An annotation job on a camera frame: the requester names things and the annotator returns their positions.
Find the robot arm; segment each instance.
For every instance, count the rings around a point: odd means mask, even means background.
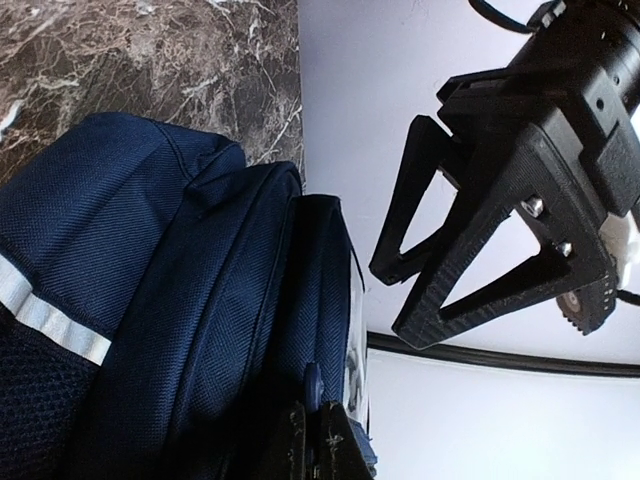
[[[587,335],[611,315],[640,256],[640,142],[630,122],[640,1],[556,0],[527,26],[470,3],[532,36],[506,68],[442,87],[438,116],[452,136],[431,118],[414,120],[371,271],[388,285],[419,274],[393,326],[418,349],[552,298]],[[454,204],[434,235],[402,253],[438,170],[458,189]],[[443,307],[514,209],[540,253]]]

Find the reflective strip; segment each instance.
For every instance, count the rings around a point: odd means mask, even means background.
[[[65,350],[102,365],[111,342],[74,322],[32,292],[29,280],[0,255],[0,303],[23,325],[37,330]]]

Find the black cable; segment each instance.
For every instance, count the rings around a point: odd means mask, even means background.
[[[640,378],[640,365],[534,357],[451,345],[414,350],[397,337],[373,332],[367,334],[367,341],[368,347],[376,350],[465,365],[586,377]]]
[[[628,303],[629,305],[640,307],[640,295],[627,292],[626,290],[618,290],[618,300]]]
[[[535,33],[535,29],[520,22],[516,22],[513,18],[506,16],[497,8],[489,5],[486,0],[469,0],[469,4],[471,5],[471,8],[478,12],[478,14],[498,27],[509,30],[510,32],[522,33],[524,35]]]

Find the marble surface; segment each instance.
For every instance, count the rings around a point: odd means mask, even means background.
[[[126,111],[302,170],[296,0],[0,2],[0,185],[87,114]]]

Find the navy blue backpack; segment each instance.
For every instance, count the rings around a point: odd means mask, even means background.
[[[89,117],[0,189],[0,478],[370,478],[361,295],[293,165]]]

